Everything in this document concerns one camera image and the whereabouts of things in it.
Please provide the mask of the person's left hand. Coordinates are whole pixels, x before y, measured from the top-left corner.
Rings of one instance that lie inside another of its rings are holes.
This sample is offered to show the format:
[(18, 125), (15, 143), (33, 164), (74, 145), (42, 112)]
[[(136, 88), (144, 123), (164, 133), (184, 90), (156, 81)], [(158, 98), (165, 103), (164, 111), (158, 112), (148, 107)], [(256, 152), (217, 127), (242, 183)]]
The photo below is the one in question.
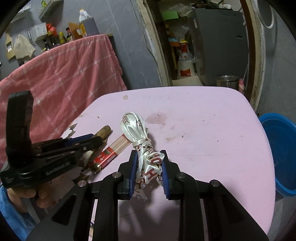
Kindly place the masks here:
[(10, 202), (18, 212), (27, 213), (28, 209), (25, 206), (24, 199), (37, 197), (37, 207), (53, 207), (70, 189), (71, 187), (69, 187), (66, 180), (56, 178), (48, 183), (40, 185), (38, 188), (9, 188), (7, 194)]

